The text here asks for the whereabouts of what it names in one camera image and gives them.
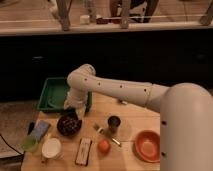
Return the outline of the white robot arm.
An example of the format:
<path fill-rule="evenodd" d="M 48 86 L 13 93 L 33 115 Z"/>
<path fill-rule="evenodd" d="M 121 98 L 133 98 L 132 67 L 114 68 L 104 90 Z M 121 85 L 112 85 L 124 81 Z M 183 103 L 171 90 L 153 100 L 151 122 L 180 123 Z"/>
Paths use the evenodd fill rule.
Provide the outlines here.
<path fill-rule="evenodd" d="M 69 73 L 67 83 L 67 103 L 76 109 L 97 92 L 158 112 L 160 171 L 213 171 L 213 96 L 202 86 L 100 78 L 90 64 Z"/>

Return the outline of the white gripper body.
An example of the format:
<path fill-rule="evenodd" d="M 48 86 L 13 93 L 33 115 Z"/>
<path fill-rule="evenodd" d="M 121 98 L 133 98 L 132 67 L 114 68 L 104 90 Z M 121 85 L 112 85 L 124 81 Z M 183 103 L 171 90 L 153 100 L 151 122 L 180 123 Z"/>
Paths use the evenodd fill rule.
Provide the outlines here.
<path fill-rule="evenodd" d="M 87 94 L 79 90 L 69 90 L 64 101 L 64 108 L 74 108 L 77 115 L 84 115 L 86 112 Z"/>

